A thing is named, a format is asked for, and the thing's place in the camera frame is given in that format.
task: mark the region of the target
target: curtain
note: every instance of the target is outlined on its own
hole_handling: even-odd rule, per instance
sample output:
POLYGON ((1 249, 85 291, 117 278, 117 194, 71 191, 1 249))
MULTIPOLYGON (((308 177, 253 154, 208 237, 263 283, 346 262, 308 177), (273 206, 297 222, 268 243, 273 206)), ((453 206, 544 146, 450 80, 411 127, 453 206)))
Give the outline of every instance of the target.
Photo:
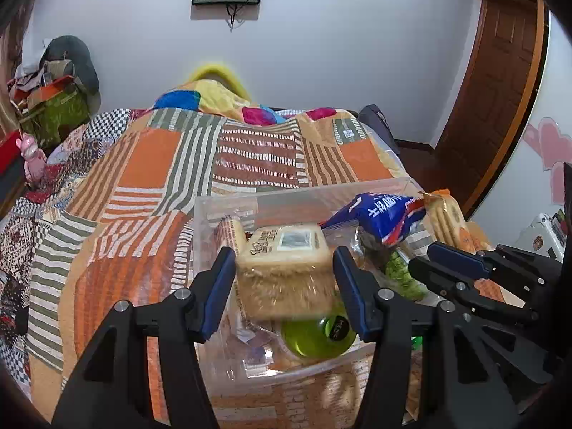
POLYGON ((7 82, 22 62, 22 41, 35 0, 25 0, 0 36, 0 140, 18 128, 14 107, 10 103, 7 82))

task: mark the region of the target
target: bed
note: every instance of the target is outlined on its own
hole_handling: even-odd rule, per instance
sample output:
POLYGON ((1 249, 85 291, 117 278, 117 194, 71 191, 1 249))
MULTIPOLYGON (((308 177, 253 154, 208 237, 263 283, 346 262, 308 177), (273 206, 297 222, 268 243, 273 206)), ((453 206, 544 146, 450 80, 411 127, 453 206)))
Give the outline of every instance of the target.
MULTIPOLYGON (((192 279, 192 251, 176 250, 192 243, 196 196, 393 177, 407 177, 397 156, 348 111, 276 112, 213 80, 100 114, 0 225, 0 359, 51 420, 109 308, 157 302, 192 279)), ((212 404, 221 427, 345 427, 370 361, 212 404)), ((152 343, 149 374, 155 417, 167 420, 152 343)))

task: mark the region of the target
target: pile of clothes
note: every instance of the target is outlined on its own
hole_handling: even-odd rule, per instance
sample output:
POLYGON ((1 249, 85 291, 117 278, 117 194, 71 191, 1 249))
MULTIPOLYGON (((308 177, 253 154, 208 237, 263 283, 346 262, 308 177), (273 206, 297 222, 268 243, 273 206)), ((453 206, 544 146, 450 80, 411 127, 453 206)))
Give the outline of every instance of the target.
POLYGON ((64 35, 45 40, 40 53, 20 64, 8 89, 22 130, 52 147, 89 119, 88 97, 98 94, 99 80, 86 44, 64 35))

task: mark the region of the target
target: baseboard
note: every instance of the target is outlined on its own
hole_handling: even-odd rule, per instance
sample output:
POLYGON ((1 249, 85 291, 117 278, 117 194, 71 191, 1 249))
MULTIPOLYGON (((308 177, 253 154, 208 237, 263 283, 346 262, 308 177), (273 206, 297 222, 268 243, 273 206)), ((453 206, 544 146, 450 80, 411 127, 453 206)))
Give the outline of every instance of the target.
POLYGON ((409 140, 396 140, 399 148, 409 148, 414 150, 423 150, 424 152, 433 153, 435 149, 428 143, 410 142, 409 140))

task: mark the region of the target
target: green bag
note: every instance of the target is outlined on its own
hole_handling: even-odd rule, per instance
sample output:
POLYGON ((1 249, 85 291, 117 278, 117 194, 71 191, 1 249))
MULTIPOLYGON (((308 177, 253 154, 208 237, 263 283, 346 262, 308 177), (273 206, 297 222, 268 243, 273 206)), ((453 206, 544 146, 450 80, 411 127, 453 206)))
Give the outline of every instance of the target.
POLYGON ((88 104, 78 87, 71 83, 26 113, 20 120, 22 130, 36 137, 38 146, 53 147, 62 142, 62 130, 75 129, 89 119, 88 104))

